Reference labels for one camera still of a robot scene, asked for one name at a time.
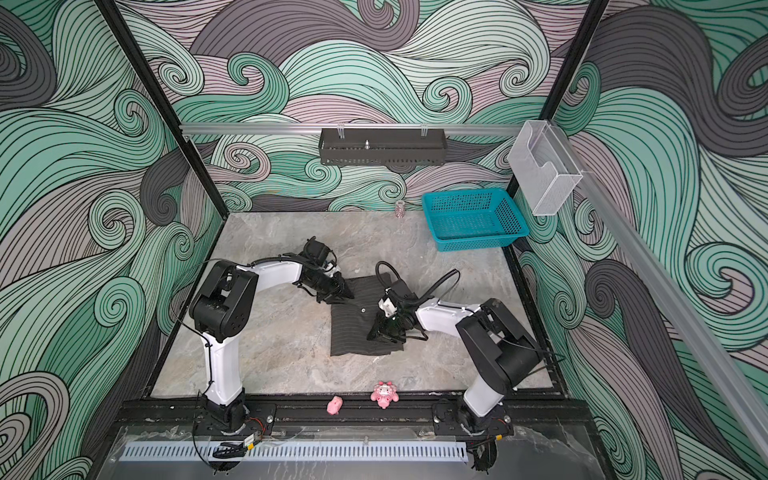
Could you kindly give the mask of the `dark grey pinstripe shirt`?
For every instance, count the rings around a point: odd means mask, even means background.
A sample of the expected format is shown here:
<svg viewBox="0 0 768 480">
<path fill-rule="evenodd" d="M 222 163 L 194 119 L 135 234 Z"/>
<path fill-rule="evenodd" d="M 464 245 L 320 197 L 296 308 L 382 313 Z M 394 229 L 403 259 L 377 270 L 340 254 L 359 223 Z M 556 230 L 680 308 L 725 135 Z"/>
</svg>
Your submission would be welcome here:
<svg viewBox="0 0 768 480">
<path fill-rule="evenodd" d="M 352 278 L 347 284 L 354 298 L 331 306 L 330 355 L 384 356 L 403 351 L 403 344 L 367 339 L 380 311 L 378 302 L 384 295 L 384 287 L 377 278 Z"/>
</svg>

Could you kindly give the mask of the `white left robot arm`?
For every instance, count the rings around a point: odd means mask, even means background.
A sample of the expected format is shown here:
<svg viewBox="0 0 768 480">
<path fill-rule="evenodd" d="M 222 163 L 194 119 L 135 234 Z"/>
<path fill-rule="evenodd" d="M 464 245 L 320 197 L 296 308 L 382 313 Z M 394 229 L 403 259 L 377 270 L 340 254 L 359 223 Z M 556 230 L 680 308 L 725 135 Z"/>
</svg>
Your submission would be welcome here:
<svg viewBox="0 0 768 480">
<path fill-rule="evenodd" d="M 208 421 L 224 434 L 241 432 L 248 421 L 239 335 L 249 322 L 256 295 L 280 285 L 293 285 L 329 305 L 354 298 L 333 250 L 311 237 L 298 253 L 245 264 L 215 261 L 190 306 L 194 331 L 205 349 L 207 385 L 202 402 Z"/>
</svg>

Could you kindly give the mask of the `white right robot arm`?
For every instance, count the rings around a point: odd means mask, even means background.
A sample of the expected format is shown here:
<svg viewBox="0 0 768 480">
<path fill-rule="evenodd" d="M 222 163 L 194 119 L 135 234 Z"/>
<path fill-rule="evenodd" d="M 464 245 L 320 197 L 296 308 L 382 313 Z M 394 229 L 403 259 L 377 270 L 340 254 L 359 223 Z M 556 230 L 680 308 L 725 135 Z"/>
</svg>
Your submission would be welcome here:
<svg viewBox="0 0 768 480">
<path fill-rule="evenodd" d="M 454 421 L 468 435 L 487 433 L 493 410 L 544 360 L 544 350 L 497 298 L 455 304 L 437 297 L 445 282 L 460 279 L 457 269 L 421 295 L 386 261 L 377 262 L 374 272 L 384 293 L 367 339 L 403 345 L 409 340 L 427 341 L 435 332 L 460 339 L 477 376 L 457 401 Z"/>
</svg>

